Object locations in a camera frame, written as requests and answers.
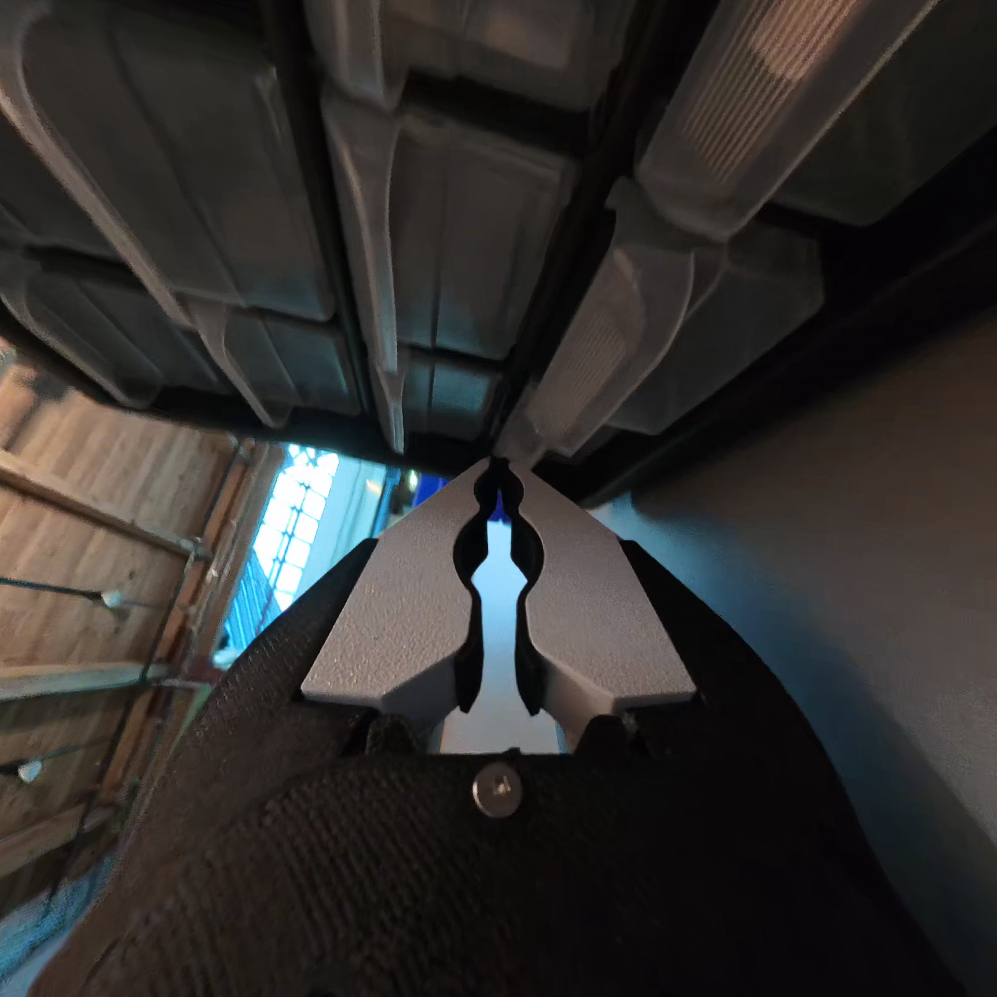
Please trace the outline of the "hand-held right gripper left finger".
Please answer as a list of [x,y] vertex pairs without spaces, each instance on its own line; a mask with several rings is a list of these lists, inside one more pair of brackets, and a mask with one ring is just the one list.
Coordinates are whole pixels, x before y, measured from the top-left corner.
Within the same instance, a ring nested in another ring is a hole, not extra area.
[[311,701],[373,709],[431,733],[480,693],[473,584],[503,463],[474,464],[385,530],[305,677]]

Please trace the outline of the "bright window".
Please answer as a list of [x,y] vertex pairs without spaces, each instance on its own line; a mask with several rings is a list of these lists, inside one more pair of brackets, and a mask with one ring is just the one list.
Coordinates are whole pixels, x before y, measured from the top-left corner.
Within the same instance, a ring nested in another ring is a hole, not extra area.
[[259,579],[258,631],[303,591],[305,567],[338,465],[339,456],[332,452],[299,444],[286,448],[252,544]]

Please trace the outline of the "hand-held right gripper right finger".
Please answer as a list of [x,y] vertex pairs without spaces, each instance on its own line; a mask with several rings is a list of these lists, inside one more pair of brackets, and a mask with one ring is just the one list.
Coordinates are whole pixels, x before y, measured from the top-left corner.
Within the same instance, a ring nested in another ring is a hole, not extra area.
[[697,693],[619,536],[530,469],[501,462],[517,598],[517,689],[574,751],[589,723]]

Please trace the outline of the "clear drawer with ribbed handle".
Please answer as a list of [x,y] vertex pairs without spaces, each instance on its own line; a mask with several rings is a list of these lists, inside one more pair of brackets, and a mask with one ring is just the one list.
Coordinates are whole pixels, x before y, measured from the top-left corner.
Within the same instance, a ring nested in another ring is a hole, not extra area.
[[533,467],[604,428],[658,435],[824,304],[816,240],[751,221],[727,242],[666,222],[634,181],[606,201],[611,242],[542,379],[493,454]]

